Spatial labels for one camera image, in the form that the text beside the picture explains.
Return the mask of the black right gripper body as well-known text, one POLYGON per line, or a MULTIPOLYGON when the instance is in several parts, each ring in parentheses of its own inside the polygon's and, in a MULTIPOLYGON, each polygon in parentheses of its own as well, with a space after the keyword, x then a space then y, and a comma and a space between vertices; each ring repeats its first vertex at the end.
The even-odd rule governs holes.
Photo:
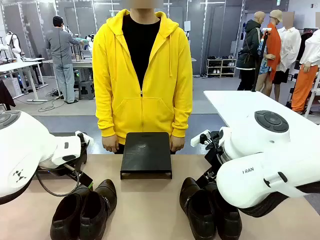
POLYGON ((222 154, 224 152, 222 150, 222 147, 219 147, 220 138, 221 137, 219 131, 210 132, 209 143, 205 147, 208 152, 206 153, 204 158, 211 165, 209 172, 212 173, 212 175, 216 175, 223 164, 222 154))

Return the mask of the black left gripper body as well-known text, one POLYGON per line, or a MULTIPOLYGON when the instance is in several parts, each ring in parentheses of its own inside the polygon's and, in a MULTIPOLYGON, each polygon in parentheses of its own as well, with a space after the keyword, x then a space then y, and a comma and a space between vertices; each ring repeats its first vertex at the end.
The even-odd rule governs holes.
POLYGON ((45 168, 39 166, 37 174, 41 178, 77 178, 76 169, 69 164, 62 164, 57 168, 45 168))

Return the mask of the person's left hand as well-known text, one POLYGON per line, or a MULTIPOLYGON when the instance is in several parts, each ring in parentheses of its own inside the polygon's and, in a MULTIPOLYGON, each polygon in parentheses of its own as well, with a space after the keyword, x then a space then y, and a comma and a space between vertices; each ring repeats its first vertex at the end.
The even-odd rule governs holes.
POLYGON ((174 154, 177 151, 180 151, 184 148, 185 138, 184 137, 176 137, 171 136, 169 140, 170 151, 174 154))

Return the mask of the person's right hand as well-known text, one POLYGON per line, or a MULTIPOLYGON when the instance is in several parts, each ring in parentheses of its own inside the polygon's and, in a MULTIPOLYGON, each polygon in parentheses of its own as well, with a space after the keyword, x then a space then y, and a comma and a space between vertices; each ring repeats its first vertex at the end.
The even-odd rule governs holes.
POLYGON ((102 137, 103 148, 112 153, 116 153, 119 150, 119 141, 116 134, 112 136, 102 137))

